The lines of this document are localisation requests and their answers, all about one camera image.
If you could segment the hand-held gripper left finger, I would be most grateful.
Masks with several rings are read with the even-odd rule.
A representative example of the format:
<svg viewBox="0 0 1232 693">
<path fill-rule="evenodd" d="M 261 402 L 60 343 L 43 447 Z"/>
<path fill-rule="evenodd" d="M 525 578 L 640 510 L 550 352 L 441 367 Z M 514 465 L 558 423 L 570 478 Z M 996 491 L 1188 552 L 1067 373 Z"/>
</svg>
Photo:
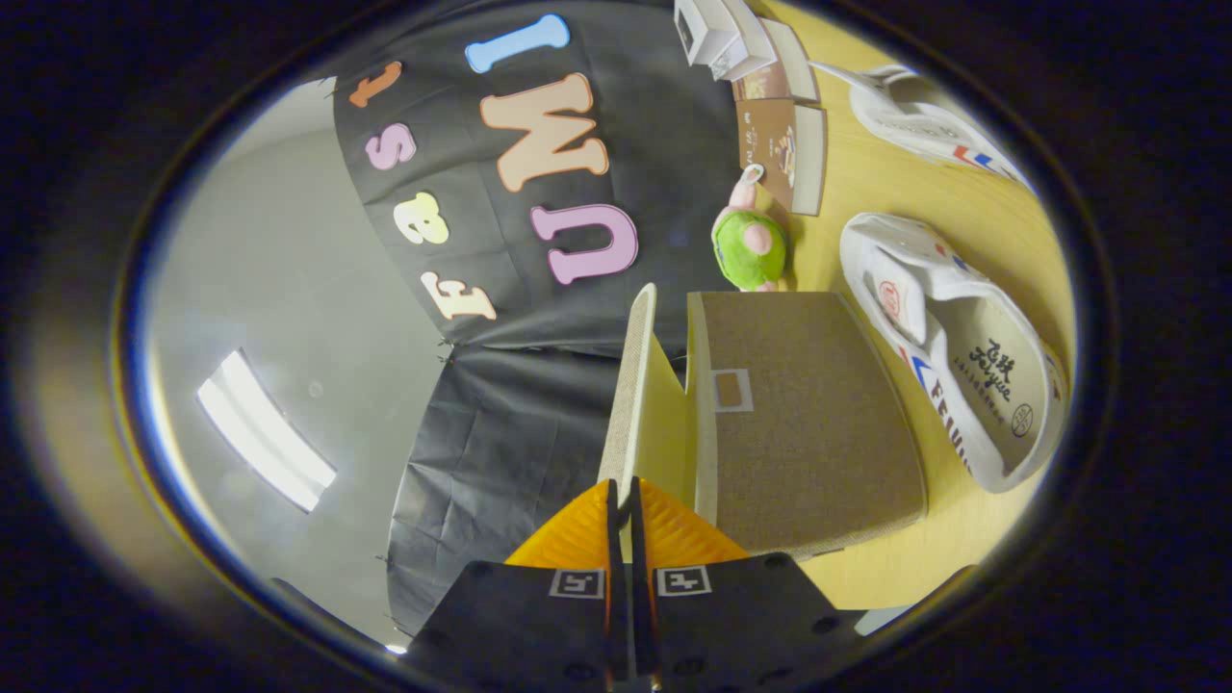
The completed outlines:
<svg viewBox="0 0 1232 693">
<path fill-rule="evenodd" d="M 468 564 L 405 661 L 448 692 L 610 692 L 630 678 L 628 581 L 612 478 L 501 562 Z"/>
</svg>

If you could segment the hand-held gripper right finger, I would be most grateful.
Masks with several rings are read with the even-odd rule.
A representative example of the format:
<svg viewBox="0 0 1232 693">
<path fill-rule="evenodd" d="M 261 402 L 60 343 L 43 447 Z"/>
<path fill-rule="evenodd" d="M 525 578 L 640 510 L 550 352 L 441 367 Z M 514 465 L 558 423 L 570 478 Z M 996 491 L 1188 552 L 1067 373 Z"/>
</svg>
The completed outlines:
<svg viewBox="0 0 1232 693">
<path fill-rule="evenodd" d="M 660 692 L 804 692 L 865 651 L 787 552 L 752 555 L 647 478 L 630 485 L 634 670 Z"/>
</svg>

